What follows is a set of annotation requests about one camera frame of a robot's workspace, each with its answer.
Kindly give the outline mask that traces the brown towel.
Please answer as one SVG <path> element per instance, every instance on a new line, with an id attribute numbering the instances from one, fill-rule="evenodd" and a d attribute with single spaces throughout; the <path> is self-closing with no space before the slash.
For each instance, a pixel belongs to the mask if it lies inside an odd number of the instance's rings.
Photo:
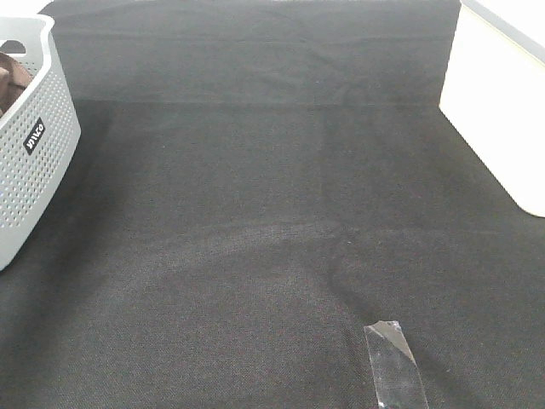
<path id="1" fill-rule="evenodd" d="M 32 81 L 32 75 L 14 58 L 1 53 L 0 107 L 3 116 Z"/>

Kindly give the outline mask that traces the black table cloth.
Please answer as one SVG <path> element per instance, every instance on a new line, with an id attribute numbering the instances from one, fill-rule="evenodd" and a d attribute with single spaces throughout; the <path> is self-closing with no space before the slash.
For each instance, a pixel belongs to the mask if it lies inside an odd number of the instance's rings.
<path id="1" fill-rule="evenodd" d="M 439 110 L 456 1 L 57 1 L 82 129 L 1 274 L 4 408 L 544 405 L 544 222 Z"/>

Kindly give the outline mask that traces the clear tape strip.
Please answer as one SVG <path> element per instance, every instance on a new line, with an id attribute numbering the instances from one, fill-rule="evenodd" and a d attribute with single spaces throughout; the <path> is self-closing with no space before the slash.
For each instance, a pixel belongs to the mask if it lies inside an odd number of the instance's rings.
<path id="1" fill-rule="evenodd" d="M 421 374 L 398 321 L 364 328 L 379 408 L 428 409 Z"/>

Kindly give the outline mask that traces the grey perforated laundry basket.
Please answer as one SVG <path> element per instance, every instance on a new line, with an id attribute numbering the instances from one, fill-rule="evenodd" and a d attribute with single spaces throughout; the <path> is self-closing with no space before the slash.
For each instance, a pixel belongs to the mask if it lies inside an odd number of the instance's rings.
<path id="1" fill-rule="evenodd" d="M 10 58 L 28 85 L 1 102 L 1 266 L 14 259 L 60 185 L 81 135 L 52 35 L 42 14 L 1 19 L 1 39 L 21 43 Z"/>

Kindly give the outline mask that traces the white plastic storage bin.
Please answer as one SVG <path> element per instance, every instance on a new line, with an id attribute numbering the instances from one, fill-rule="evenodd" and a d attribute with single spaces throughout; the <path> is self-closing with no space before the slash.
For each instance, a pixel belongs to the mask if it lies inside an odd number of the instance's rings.
<path id="1" fill-rule="evenodd" d="M 542 217 L 542 1 L 461 3 L 439 109 L 516 205 Z"/>

